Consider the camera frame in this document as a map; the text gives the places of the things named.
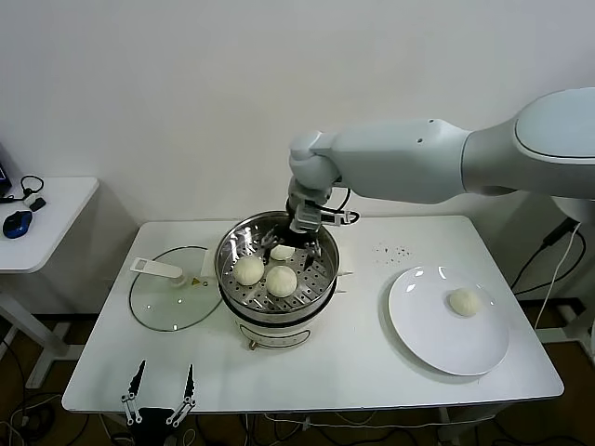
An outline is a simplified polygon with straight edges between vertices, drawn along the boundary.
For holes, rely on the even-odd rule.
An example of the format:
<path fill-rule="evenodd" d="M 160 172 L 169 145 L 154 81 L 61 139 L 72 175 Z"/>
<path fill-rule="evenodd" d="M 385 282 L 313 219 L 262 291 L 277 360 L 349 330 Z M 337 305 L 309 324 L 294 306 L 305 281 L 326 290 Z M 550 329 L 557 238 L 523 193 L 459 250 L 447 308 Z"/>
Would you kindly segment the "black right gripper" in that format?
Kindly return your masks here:
<path fill-rule="evenodd" d="M 307 255 L 304 260 L 303 271 L 309 269 L 322 253 L 317 232 L 295 232 L 288 226 L 279 225 L 276 227 L 276 233 L 269 231 L 260 240 L 260 247 L 262 248 L 261 258 L 263 260 L 269 260 L 272 249 L 278 245 L 306 249 Z"/>

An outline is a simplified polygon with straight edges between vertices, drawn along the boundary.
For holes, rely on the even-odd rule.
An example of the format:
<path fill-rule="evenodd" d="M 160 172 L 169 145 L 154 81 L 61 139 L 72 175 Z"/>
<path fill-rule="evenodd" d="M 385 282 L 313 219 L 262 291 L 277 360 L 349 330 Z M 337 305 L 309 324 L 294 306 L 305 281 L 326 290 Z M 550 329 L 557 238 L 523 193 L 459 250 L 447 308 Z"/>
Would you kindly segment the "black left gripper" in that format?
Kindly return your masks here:
<path fill-rule="evenodd" d="M 190 364 L 184 388 L 183 398 L 173 411 L 167 408 L 139 408 L 137 395 L 144 373 L 146 361 L 143 360 L 136 374 L 132 377 L 127 392 L 121 397 L 126 422 L 133 424 L 130 433 L 136 446 L 163 446 L 165 440 L 172 436 L 175 428 L 195 407 L 193 365 Z"/>

